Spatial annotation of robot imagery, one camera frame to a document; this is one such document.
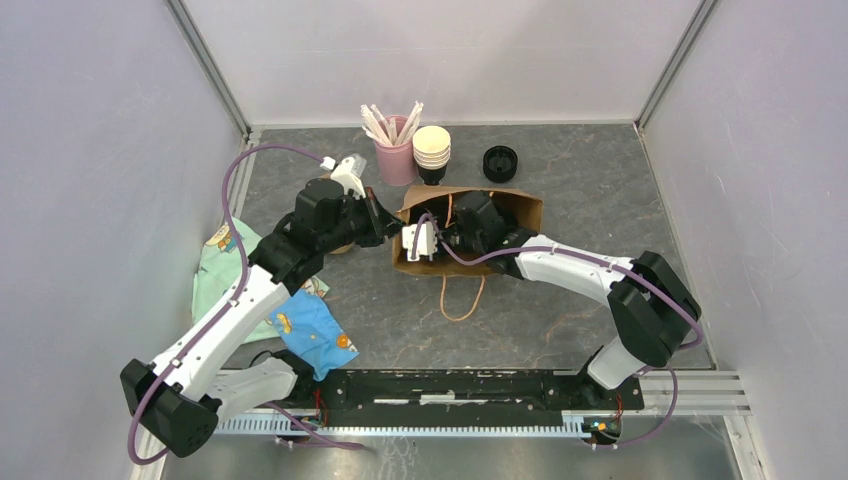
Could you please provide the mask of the brown paper takeout bag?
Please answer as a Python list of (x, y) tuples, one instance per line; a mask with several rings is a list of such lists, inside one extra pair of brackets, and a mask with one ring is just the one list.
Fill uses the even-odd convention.
[[(517, 271), (503, 257), (471, 262), (538, 233), (542, 214), (543, 201), (520, 190), (413, 186), (397, 212), (406, 226), (392, 240), (392, 266), (401, 273), (440, 278), (441, 313), (462, 322), (477, 309), (489, 276)], [(470, 310), (461, 316), (445, 308), (451, 277), (480, 280)]]

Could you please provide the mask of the brown cardboard cup carriers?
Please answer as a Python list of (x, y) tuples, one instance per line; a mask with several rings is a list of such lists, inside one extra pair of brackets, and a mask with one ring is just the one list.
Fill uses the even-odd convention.
[(341, 255), (341, 254), (345, 254), (345, 253), (347, 253), (347, 252), (351, 251), (351, 250), (353, 249), (353, 247), (354, 247), (354, 246), (355, 246), (355, 244), (354, 244), (354, 243), (350, 243), (350, 244), (347, 244), (347, 245), (341, 246), (341, 247), (339, 247), (339, 248), (336, 248), (336, 249), (332, 250), (332, 251), (331, 251), (331, 254), (332, 254), (332, 255)]

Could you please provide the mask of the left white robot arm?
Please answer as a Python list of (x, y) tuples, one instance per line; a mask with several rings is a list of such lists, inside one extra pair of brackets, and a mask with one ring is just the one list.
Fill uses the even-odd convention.
[(309, 181), (293, 212), (252, 252), (238, 251), (240, 276), (213, 309), (152, 361), (133, 359), (121, 371), (132, 415), (127, 439), (132, 461), (150, 462), (136, 450), (139, 428), (184, 458), (220, 423), (249, 409), (279, 400), (295, 408), (306, 405), (314, 394), (313, 379), (279, 358), (232, 374), (219, 372), (257, 325), (321, 271), (326, 255), (350, 244), (380, 246), (404, 225), (369, 187), (347, 188), (329, 178)]

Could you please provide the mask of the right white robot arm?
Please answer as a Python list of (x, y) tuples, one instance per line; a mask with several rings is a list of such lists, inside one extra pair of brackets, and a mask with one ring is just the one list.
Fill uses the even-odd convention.
[(664, 367), (677, 351), (703, 342), (701, 308), (663, 256), (610, 256), (566, 246), (519, 225), (483, 191), (462, 194), (449, 212), (438, 237), (458, 263), (555, 285), (609, 309), (616, 335), (587, 361), (577, 382), (585, 405), (606, 406), (625, 380)]

